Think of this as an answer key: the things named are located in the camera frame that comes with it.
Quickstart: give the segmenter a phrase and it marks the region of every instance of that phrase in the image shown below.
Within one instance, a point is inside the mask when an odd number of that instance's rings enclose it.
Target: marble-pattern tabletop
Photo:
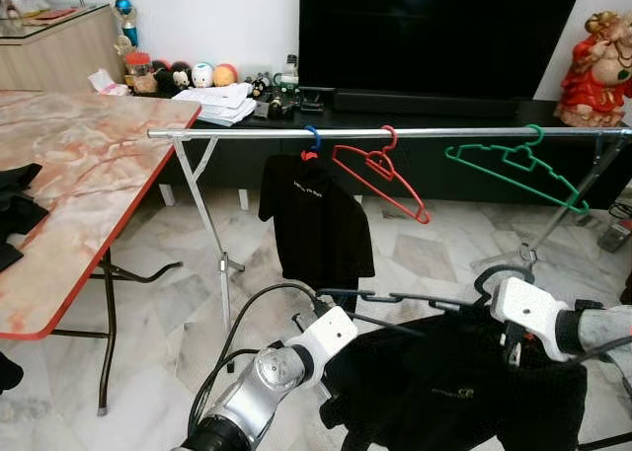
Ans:
[[[24,257],[0,272],[0,338],[48,335],[172,154],[149,128],[183,128],[196,103],[0,92],[0,171],[42,169],[27,191],[49,214],[9,242]]]

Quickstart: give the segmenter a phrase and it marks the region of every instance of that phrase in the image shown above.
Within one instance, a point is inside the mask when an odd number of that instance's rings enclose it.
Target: blue hanger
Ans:
[[[310,152],[320,152],[320,144],[321,144],[321,140],[322,139],[321,139],[320,133],[318,133],[318,130],[316,130],[311,125],[307,125],[305,127],[305,130],[309,130],[316,137],[316,145],[312,145],[311,147],[309,147],[309,151]]]
[[[526,189],[527,191],[530,191],[534,194],[538,194],[544,197],[545,199],[548,199],[549,201],[560,204],[561,206],[566,206],[574,212],[579,212],[579,213],[588,212],[589,205],[585,201],[582,201],[582,205],[580,207],[575,205],[575,203],[578,200],[578,197],[580,196],[580,192],[573,185],[571,185],[571,183],[566,178],[564,178],[561,175],[556,174],[555,171],[553,170],[553,167],[544,163],[542,160],[540,160],[539,158],[536,158],[533,155],[533,152],[531,151],[531,147],[536,146],[542,141],[542,139],[544,138],[544,130],[539,125],[535,125],[534,123],[530,123],[529,125],[527,125],[527,127],[534,129],[538,134],[537,139],[535,139],[532,142],[526,142],[526,143],[523,143],[522,145],[517,145],[516,147],[505,147],[503,145],[486,146],[486,145],[481,145],[480,143],[472,143],[472,144],[467,144],[467,145],[461,145],[459,147],[447,147],[444,153],[445,153],[445,156],[449,158],[450,160],[454,160],[455,162],[462,163],[464,165],[467,165],[468,167],[475,168],[476,170],[480,170],[481,172],[487,173],[488,175],[492,175],[496,178],[499,178],[503,180],[504,182],[511,183],[512,185],[515,185],[522,189]],[[538,189],[535,189],[523,183],[517,182],[516,180],[512,180],[511,178],[506,177],[505,175],[501,175],[500,173],[493,172],[492,170],[489,170],[485,167],[480,167],[470,161],[467,161],[461,158],[461,152],[463,152],[464,150],[472,150],[472,149],[483,150],[487,152],[492,151],[492,150],[500,151],[503,153],[502,161],[504,163],[511,165],[515,168],[518,168],[520,170],[523,170],[525,172],[531,173],[533,172],[533,170],[535,170],[536,167],[542,167],[548,172],[551,178],[553,178],[554,180],[558,182],[561,182],[566,188],[568,188],[572,196],[568,201],[557,199]],[[512,160],[509,159],[509,156],[511,154],[518,153],[521,150],[523,150],[524,153],[528,157],[529,164],[527,166],[521,165],[520,163],[513,162]]]

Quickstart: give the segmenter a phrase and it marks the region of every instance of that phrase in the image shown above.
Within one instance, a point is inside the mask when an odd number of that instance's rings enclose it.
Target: green hanger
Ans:
[[[553,170],[553,167],[551,167],[550,165],[544,163],[542,160],[540,160],[539,158],[536,158],[533,156],[533,152],[531,151],[531,147],[536,146],[537,144],[539,144],[542,139],[544,138],[544,130],[542,129],[542,127],[540,127],[539,125],[535,125],[534,123],[530,123],[529,125],[527,125],[527,127],[533,128],[534,130],[537,131],[538,137],[537,139],[535,139],[532,142],[526,142],[523,143],[522,145],[517,145],[516,147],[505,147],[503,145],[481,145],[480,143],[472,143],[472,144],[467,144],[467,145],[460,145],[458,148],[455,147],[447,147],[444,151],[444,154],[447,158],[449,158],[450,160],[454,160],[456,162],[460,162],[464,165],[467,165],[468,167],[472,167],[475,168],[477,170],[480,170],[481,172],[487,173],[488,175],[493,175],[496,178],[499,178],[501,180],[503,180],[504,182],[508,182],[511,183],[512,185],[516,185],[519,188],[522,189],[526,189],[527,191],[530,191],[534,194],[537,194],[539,196],[544,197],[545,199],[548,199],[549,201],[555,202],[557,204],[560,204],[561,206],[565,206],[568,207],[569,209],[571,209],[574,212],[579,212],[579,213],[586,213],[589,210],[589,205],[585,202],[582,201],[582,207],[577,207],[574,204],[577,201],[577,198],[580,195],[580,192],[577,191],[577,189],[571,185],[571,183],[564,178],[561,175],[557,175],[555,173],[555,171]],[[468,162],[467,160],[463,160],[461,157],[461,152],[463,150],[468,150],[468,149],[474,149],[474,150],[484,150],[487,152],[491,152],[492,150],[500,150],[501,152],[503,152],[503,157],[502,160],[504,163],[507,163],[508,165],[511,165],[515,168],[518,168],[520,170],[523,170],[525,172],[531,173],[533,172],[533,170],[535,170],[536,167],[541,166],[543,167],[548,174],[556,181],[558,182],[562,182],[564,184],[564,186],[566,188],[568,188],[571,191],[571,198],[568,201],[563,201],[561,199],[557,199],[553,196],[551,196],[550,194],[546,194],[545,192],[539,191],[535,188],[529,187],[523,183],[517,182],[516,180],[512,180],[511,178],[508,178],[504,175],[501,175],[499,173],[493,172],[491,170],[488,170],[487,168],[484,167],[479,167],[478,165],[472,163],[472,162]],[[513,162],[512,160],[509,159],[511,154],[514,153],[518,153],[520,150],[524,150],[526,152],[526,155],[528,156],[530,163],[527,166],[521,165],[520,163],[516,163]]]

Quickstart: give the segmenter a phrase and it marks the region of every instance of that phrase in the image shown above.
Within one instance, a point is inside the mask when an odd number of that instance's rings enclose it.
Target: wooden cabinet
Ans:
[[[0,21],[0,90],[93,93],[88,76],[99,68],[122,82],[117,36],[107,4],[45,27]]]

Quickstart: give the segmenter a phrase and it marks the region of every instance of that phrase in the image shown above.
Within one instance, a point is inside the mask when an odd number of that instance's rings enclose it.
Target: red figurine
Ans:
[[[585,27],[591,36],[573,48],[555,114],[575,127],[613,127],[632,97],[632,14],[592,14]]]

